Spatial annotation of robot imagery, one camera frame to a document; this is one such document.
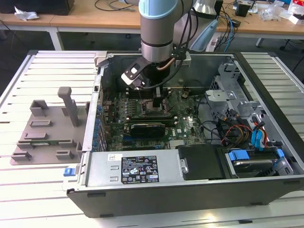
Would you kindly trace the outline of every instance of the power supply label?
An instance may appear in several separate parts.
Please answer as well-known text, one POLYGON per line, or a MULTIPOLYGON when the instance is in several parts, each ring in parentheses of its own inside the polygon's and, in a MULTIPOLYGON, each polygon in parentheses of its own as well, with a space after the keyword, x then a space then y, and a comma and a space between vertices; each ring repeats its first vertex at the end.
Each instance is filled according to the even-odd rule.
POLYGON ((122 157, 122 183, 160 182, 156 156, 122 157))

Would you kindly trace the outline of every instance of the gray 3d printed holder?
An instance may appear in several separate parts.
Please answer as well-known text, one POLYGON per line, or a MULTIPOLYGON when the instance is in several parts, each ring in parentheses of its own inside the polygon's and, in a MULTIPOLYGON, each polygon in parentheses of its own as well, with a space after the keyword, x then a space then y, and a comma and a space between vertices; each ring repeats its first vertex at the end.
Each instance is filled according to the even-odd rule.
POLYGON ((89 105, 77 107, 71 93, 70 87, 59 88, 64 107, 33 101, 32 115, 11 156, 12 165, 80 162, 89 105))

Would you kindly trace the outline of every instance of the floor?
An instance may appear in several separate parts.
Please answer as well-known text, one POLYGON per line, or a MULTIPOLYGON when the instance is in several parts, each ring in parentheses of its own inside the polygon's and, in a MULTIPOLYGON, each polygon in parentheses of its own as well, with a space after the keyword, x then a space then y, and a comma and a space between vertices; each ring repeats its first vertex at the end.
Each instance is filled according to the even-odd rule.
MULTIPOLYGON (((11 78, 14 76, 28 50, 54 50, 49 34, 46 32, 18 31, 18 38, 9 31, 6 40, 0 40, 0 94, 4 91, 11 78)), ((138 50, 140 35, 132 34, 126 38, 125 34, 100 34, 100 33, 62 33, 62 41, 66 50, 138 50)), ((279 49, 285 44, 282 39, 265 39, 262 47, 256 47, 255 38, 235 38, 228 48, 228 52, 275 52, 281 60, 292 70, 299 59, 304 55, 304 43, 293 40, 284 51, 279 49)), ((295 70, 296 76, 304 80, 304 62, 295 70)))

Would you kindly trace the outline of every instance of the copper pipe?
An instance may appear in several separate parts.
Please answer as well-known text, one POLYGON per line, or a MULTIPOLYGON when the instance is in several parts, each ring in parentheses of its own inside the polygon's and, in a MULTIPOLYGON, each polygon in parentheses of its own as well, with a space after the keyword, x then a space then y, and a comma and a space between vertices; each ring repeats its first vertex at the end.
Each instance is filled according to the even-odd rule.
POLYGON ((163 71, 165 69, 167 69, 169 66, 171 66, 171 64, 175 61, 175 58, 173 57, 172 59, 170 59, 170 61, 164 65, 163 67, 158 67, 157 70, 158 71, 163 71))

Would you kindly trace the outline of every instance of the blue latch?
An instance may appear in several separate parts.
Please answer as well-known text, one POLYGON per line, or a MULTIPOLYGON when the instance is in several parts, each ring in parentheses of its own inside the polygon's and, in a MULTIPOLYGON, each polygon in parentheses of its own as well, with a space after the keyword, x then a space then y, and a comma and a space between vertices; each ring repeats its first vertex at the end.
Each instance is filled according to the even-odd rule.
POLYGON ((261 147, 262 136, 263 136, 262 131, 258 131, 258 130, 253 131, 251 134, 251 144, 254 145, 260 151, 263 150, 263 148, 261 147))
POLYGON ((249 155, 246 150, 234 150, 229 153, 229 158, 235 160, 249 160, 249 155))
POLYGON ((280 158, 283 158, 285 155, 281 149, 277 149, 277 155, 279 155, 280 158))
POLYGON ((64 177, 72 177, 75 176, 75 168, 65 168, 65 172, 63 173, 64 177))

